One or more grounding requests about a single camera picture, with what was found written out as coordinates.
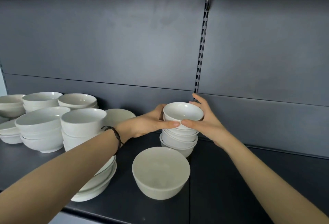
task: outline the person's right hand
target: person's right hand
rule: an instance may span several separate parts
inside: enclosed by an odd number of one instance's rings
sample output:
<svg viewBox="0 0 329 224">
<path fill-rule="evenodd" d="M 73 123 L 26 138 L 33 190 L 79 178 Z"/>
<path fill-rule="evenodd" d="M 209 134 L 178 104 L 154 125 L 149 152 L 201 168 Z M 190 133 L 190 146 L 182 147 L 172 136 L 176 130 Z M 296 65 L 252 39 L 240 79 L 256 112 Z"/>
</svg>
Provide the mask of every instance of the person's right hand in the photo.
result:
<svg viewBox="0 0 329 224">
<path fill-rule="evenodd" d="M 190 103 L 201 108 L 201 110 L 204 113 L 204 118 L 202 121 L 193 121 L 190 119 L 184 119 L 182 120 L 182 125 L 198 130 L 207 138 L 214 141 L 216 145 L 221 147 L 222 146 L 221 142 L 227 139 L 228 136 L 232 136 L 232 135 L 216 118 L 215 114 L 213 114 L 212 110 L 208 105 L 208 102 L 204 98 L 200 97 L 195 93 L 193 93 L 192 95 L 200 103 L 194 101 L 190 101 Z"/>
</svg>

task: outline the person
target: person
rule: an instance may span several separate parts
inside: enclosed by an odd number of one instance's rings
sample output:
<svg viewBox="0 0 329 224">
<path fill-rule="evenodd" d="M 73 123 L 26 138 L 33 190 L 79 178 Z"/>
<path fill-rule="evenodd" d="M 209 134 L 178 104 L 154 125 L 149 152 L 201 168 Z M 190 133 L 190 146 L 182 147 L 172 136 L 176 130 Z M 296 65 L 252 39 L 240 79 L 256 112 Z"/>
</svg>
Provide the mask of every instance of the person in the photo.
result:
<svg viewBox="0 0 329 224">
<path fill-rule="evenodd" d="M 190 103 L 203 110 L 204 118 L 202 121 L 185 119 L 182 124 L 200 131 L 228 153 L 275 224 L 329 223 L 323 212 L 230 134 L 205 99 L 197 94 L 193 97 L 199 103 Z M 162 120 L 164 106 L 158 105 L 147 114 L 118 124 L 115 129 L 122 143 L 159 129 L 179 126 L 179 122 Z M 117 149 L 114 131 L 107 130 L 36 168 L 0 194 L 0 223 L 50 222 Z"/>
</svg>

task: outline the person's left arm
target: person's left arm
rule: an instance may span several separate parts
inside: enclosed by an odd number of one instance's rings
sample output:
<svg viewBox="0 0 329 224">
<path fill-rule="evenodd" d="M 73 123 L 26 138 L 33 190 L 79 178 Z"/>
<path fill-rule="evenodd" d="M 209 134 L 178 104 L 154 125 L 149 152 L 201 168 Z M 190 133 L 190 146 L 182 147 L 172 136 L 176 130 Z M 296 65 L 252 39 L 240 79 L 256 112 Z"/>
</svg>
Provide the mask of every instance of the person's left arm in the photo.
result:
<svg viewBox="0 0 329 224">
<path fill-rule="evenodd" d="M 178 122 L 161 120 L 164 106 L 158 105 L 155 110 L 116 126 L 121 141 L 177 127 Z M 107 130 L 36 168 L 0 194 L 0 223 L 50 222 L 117 148 L 114 132 Z"/>
</svg>

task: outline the skin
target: skin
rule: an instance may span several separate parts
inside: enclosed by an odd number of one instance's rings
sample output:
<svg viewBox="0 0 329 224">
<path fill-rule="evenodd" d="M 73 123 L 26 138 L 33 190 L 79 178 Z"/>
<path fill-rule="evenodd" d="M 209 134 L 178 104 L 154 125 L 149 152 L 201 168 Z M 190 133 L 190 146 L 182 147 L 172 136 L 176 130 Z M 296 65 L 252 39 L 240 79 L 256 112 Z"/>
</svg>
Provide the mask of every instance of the skin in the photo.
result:
<svg viewBox="0 0 329 224">
<path fill-rule="evenodd" d="M 323 212 L 231 135 L 205 99 L 193 97 L 200 103 L 190 103 L 203 110 L 204 119 L 185 119 L 182 124 L 200 131 L 228 153 L 275 224 L 329 223 Z M 164 106 L 116 126 L 121 141 L 177 127 L 178 122 L 162 120 Z M 108 130 L 33 170 L 0 194 L 0 223 L 48 223 L 115 154 L 117 145 L 113 131 Z"/>
</svg>

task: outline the black bracelet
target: black bracelet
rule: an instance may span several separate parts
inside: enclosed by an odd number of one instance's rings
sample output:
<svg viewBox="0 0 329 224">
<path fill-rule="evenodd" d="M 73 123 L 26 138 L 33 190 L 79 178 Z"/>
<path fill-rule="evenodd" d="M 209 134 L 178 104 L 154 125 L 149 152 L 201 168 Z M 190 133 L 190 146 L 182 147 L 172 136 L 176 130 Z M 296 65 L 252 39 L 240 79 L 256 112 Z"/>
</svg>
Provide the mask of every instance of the black bracelet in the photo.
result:
<svg viewBox="0 0 329 224">
<path fill-rule="evenodd" d="M 103 127 L 101 128 L 101 130 L 102 130 L 104 127 L 106 127 L 106 129 L 105 129 L 104 131 L 107 131 L 107 130 L 113 130 L 115 137 L 118 139 L 118 150 L 117 150 L 117 152 L 118 152 L 119 149 L 121 148 L 121 144 L 124 145 L 124 143 L 121 142 L 121 138 L 120 138 L 119 133 L 118 133 L 117 130 L 114 129 L 114 127 L 112 127 L 112 126 L 103 126 Z"/>
</svg>

